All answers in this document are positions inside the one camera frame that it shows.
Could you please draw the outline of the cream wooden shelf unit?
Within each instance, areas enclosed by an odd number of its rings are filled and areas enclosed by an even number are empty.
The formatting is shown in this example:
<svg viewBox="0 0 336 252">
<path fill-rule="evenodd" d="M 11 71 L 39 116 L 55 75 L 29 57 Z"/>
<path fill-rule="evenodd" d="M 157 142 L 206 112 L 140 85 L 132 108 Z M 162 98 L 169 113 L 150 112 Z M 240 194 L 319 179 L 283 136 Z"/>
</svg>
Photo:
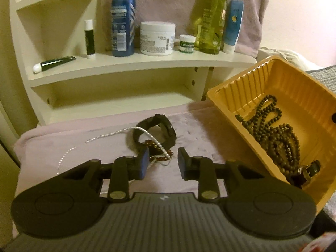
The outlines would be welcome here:
<svg viewBox="0 0 336 252">
<path fill-rule="evenodd" d="M 155 109 L 203 100 L 213 70 L 248 68 L 243 54 L 173 51 L 147 56 L 110 51 L 111 0 L 10 0 L 10 24 L 21 78 L 40 125 Z M 85 23 L 93 20 L 96 57 L 87 58 Z M 34 74 L 35 64 L 76 60 Z"/>
</svg>

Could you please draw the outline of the dark green small tube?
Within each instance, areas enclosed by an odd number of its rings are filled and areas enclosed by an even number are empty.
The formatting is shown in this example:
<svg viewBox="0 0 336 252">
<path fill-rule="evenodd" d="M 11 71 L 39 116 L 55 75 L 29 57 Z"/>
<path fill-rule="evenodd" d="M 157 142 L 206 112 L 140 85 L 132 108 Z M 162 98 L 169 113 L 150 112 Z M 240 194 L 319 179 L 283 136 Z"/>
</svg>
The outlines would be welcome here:
<svg viewBox="0 0 336 252">
<path fill-rule="evenodd" d="M 67 57 L 63 57 L 63 58 L 47 60 L 47 61 L 35 64 L 33 66 L 33 73 L 34 74 L 41 73 L 41 72 L 44 72 L 44 71 L 49 70 L 51 68 L 54 68 L 54 67 L 72 62 L 74 60 L 76 60 L 76 57 L 74 57 L 74 56 L 67 56 Z"/>
</svg>

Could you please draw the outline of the black white lip balm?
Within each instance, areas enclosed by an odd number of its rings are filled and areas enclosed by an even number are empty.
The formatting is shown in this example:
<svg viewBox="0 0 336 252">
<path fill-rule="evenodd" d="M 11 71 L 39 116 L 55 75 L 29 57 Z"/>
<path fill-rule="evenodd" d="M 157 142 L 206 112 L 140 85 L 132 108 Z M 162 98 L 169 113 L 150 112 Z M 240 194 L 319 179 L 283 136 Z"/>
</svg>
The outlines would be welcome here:
<svg viewBox="0 0 336 252">
<path fill-rule="evenodd" d="M 85 23 L 85 43 L 86 43 L 86 51 L 87 58 L 94 59 L 96 57 L 96 51 L 94 46 L 94 30 L 93 30 L 93 20 L 87 19 L 84 21 Z"/>
</svg>

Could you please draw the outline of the orange plastic tray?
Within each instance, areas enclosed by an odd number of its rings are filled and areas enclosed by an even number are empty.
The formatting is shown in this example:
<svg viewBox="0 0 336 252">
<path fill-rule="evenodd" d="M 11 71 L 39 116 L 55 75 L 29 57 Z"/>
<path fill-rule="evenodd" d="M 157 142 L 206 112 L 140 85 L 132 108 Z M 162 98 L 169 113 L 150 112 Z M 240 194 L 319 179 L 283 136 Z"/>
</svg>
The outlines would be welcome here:
<svg viewBox="0 0 336 252">
<path fill-rule="evenodd" d="M 213 87 L 207 97 L 247 142 L 267 171 L 285 181 L 285 176 L 236 119 L 249 120 L 267 95 L 277 99 L 282 116 L 272 126 L 290 124 L 299 141 L 300 165 L 318 160 L 321 170 L 303 190 L 311 195 L 320 212 L 335 192 L 335 94 L 306 72 L 284 59 L 271 56 L 248 70 Z"/>
</svg>

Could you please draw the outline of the green olive spray bottle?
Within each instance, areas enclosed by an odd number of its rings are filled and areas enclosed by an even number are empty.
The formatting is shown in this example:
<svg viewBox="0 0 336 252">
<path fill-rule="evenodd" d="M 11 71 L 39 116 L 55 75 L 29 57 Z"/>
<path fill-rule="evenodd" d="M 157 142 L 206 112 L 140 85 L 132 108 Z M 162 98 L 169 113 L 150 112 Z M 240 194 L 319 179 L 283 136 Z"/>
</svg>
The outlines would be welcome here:
<svg viewBox="0 0 336 252">
<path fill-rule="evenodd" d="M 199 51 L 217 55 L 220 51 L 227 0 L 205 0 L 199 37 Z"/>
</svg>

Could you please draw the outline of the blue spray bottle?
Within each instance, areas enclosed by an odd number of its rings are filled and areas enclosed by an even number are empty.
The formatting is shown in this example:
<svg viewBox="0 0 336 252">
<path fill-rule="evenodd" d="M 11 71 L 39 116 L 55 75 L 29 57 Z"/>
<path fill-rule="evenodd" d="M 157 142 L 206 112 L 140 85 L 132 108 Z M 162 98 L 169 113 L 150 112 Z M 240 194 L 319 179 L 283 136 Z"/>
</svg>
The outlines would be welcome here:
<svg viewBox="0 0 336 252">
<path fill-rule="evenodd" d="M 126 57 L 134 54 L 135 0 L 112 0 L 111 39 L 112 55 Z"/>
</svg>

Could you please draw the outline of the white pillow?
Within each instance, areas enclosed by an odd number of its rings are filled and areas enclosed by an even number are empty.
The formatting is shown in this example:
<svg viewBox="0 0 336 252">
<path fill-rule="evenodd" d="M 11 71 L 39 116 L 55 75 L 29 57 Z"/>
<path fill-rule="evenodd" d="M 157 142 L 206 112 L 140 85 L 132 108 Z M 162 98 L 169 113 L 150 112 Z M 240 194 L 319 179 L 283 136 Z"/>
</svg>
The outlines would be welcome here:
<svg viewBox="0 0 336 252">
<path fill-rule="evenodd" d="M 260 62 L 261 60 L 264 60 L 270 56 L 280 57 L 288 63 L 292 64 L 293 66 L 303 70 L 304 72 L 321 69 L 321 66 L 309 61 L 302 54 L 287 49 L 279 50 L 276 48 L 260 47 L 256 60 L 257 62 Z"/>
</svg>

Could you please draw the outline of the black smart watch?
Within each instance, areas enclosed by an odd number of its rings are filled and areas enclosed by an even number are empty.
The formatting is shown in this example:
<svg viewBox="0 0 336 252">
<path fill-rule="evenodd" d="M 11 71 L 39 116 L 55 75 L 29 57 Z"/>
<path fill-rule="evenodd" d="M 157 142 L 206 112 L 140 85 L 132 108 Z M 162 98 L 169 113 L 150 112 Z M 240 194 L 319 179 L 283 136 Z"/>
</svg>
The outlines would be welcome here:
<svg viewBox="0 0 336 252">
<path fill-rule="evenodd" d="M 163 114 L 155 114 L 152 117 L 149 117 L 141 122 L 139 122 L 136 127 L 143 128 L 146 131 L 149 131 L 149 129 L 158 126 L 163 134 L 163 137 L 165 140 L 161 142 L 162 147 L 169 151 L 174 145 L 177 140 L 176 132 L 169 121 L 169 119 L 163 115 Z M 143 134 L 142 130 L 139 129 L 133 129 L 133 142 L 135 144 L 135 148 L 140 151 L 144 147 L 149 148 L 149 153 L 151 156 L 153 155 L 161 155 L 163 154 L 163 151 L 159 148 L 159 146 L 146 146 L 144 143 L 139 141 L 140 136 Z"/>
</svg>

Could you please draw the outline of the grey checked pillow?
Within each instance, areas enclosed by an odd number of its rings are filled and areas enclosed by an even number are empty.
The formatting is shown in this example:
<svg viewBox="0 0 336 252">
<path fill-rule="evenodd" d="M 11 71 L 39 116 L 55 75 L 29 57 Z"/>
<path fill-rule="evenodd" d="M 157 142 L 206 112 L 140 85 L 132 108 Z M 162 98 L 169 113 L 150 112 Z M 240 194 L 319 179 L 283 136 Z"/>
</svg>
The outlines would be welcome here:
<svg viewBox="0 0 336 252">
<path fill-rule="evenodd" d="M 310 70 L 306 73 L 325 85 L 325 87 L 333 93 L 336 92 L 336 66 L 329 66 L 319 70 Z"/>
</svg>

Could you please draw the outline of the pink hanging towel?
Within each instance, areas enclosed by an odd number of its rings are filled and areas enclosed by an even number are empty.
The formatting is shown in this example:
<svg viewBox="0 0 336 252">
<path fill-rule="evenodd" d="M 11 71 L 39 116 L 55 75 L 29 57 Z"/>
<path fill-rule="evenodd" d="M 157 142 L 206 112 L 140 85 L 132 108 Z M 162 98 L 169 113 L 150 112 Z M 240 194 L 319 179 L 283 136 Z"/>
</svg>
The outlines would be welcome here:
<svg viewBox="0 0 336 252">
<path fill-rule="evenodd" d="M 139 46 L 139 25 L 142 21 L 173 22 L 176 34 L 196 34 L 205 0 L 135 0 L 135 46 Z M 261 39 L 262 24 L 269 0 L 242 0 L 243 20 L 235 51 L 256 57 Z"/>
</svg>

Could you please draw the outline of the blue white tube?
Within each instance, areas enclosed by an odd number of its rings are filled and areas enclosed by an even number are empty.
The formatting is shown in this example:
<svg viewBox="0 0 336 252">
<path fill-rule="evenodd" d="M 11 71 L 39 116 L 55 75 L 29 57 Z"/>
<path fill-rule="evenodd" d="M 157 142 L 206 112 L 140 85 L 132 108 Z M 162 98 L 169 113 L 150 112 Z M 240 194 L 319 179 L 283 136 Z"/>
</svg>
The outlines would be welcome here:
<svg viewBox="0 0 336 252">
<path fill-rule="evenodd" d="M 243 0 L 231 0 L 228 9 L 226 29 L 224 32 L 223 52 L 233 54 L 240 34 L 243 20 Z"/>
</svg>

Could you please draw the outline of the white cream jar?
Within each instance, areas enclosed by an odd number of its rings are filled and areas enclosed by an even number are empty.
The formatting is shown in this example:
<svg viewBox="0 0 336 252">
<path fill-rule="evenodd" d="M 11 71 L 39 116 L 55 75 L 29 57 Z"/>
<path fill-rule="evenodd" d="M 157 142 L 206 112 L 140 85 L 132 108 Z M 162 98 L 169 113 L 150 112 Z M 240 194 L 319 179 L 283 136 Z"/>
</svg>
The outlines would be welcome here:
<svg viewBox="0 0 336 252">
<path fill-rule="evenodd" d="M 140 50 L 149 56 L 166 56 L 173 52 L 175 23 L 144 21 L 140 25 Z"/>
</svg>

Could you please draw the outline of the small green-label jar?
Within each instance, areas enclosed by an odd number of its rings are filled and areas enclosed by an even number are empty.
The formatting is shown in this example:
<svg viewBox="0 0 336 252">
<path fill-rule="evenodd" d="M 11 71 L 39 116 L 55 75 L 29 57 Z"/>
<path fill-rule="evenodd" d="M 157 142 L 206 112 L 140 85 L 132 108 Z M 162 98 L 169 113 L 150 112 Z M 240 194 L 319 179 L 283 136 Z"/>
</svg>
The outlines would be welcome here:
<svg viewBox="0 0 336 252">
<path fill-rule="evenodd" d="M 192 54 L 194 52 L 196 37 L 193 35 L 180 35 L 179 37 L 179 52 Z"/>
</svg>

